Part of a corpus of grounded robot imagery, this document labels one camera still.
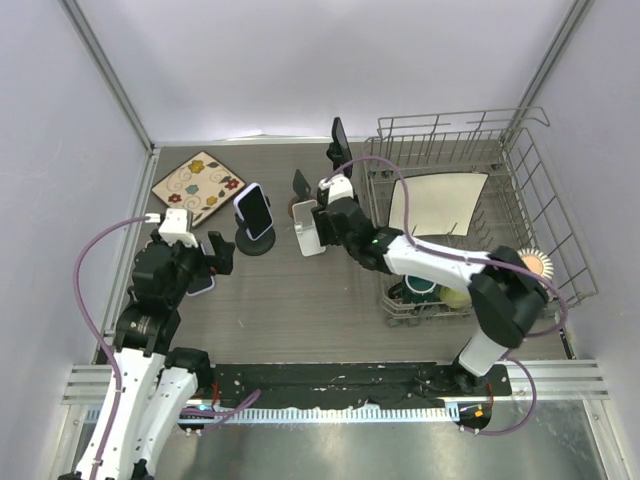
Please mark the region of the wooden-base grey phone stand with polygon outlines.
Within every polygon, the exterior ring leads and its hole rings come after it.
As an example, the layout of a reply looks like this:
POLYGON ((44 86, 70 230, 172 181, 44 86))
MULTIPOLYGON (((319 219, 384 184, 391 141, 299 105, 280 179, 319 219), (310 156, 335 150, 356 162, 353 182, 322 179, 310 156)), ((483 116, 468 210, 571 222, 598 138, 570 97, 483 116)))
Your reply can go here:
POLYGON ((293 206, 299 202, 308 201, 312 198, 312 188, 300 169, 296 169, 292 181, 294 197, 289 201, 287 213, 293 217, 293 206))

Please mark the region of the white folding phone stand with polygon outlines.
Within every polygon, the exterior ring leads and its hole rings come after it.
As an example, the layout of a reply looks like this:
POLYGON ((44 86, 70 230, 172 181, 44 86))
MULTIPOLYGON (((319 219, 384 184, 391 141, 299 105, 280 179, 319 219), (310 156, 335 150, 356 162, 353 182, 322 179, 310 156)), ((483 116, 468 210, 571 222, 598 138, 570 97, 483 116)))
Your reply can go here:
POLYGON ((312 210, 317 206, 315 199, 298 202, 292 206, 294 231, 304 257, 320 255, 326 251, 326 247, 320 244, 312 214, 312 210))

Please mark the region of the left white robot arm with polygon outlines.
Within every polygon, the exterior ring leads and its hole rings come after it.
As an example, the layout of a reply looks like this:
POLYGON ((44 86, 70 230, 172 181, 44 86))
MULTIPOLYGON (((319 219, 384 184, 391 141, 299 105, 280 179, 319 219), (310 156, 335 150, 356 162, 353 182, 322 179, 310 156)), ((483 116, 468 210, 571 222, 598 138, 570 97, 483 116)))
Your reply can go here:
POLYGON ((129 301, 116 323, 112 377, 92 437, 69 479, 152 479, 190 398, 213 385, 207 352, 173 347, 178 307, 198 280, 228 275, 235 245, 217 231, 213 248, 168 244, 159 232, 134 258, 129 301))

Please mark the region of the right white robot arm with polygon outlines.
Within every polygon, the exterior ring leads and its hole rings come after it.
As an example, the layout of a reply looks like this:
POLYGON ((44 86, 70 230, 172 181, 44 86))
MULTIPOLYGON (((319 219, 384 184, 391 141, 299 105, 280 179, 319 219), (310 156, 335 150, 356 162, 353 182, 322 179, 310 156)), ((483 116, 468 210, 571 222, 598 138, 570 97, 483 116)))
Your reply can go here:
POLYGON ((469 294, 479 328, 451 371, 451 382, 462 394, 475 394, 486 385, 489 370, 522 344, 549 301, 541 281, 509 247, 465 252, 378 228, 351 189, 339 193, 327 182, 318 187, 318 201, 312 214, 323 246, 343 247, 367 270, 417 277, 469 294))

